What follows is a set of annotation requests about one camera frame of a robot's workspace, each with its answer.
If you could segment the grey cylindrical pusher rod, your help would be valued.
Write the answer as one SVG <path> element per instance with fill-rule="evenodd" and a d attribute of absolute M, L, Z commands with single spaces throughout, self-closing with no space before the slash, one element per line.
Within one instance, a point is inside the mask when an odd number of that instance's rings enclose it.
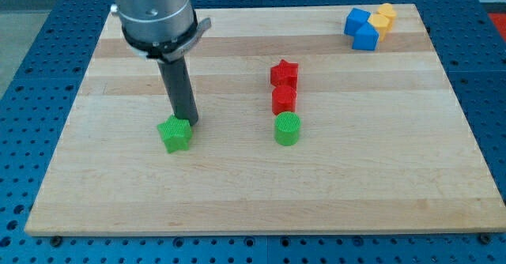
<path fill-rule="evenodd" d="M 191 126 L 195 125 L 198 121 L 198 109 L 185 59 L 159 62 L 158 67 L 174 116 L 177 119 L 186 119 Z"/>

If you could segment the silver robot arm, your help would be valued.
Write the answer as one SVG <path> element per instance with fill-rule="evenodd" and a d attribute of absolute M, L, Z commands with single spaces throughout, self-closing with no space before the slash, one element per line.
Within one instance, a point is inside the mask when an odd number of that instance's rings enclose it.
<path fill-rule="evenodd" d="M 191 0 L 115 0 L 111 13 L 120 19 L 130 47 L 157 62 L 174 116 L 196 124 L 198 109 L 185 55 L 211 28 L 211 19 L 199 20 Z"/>

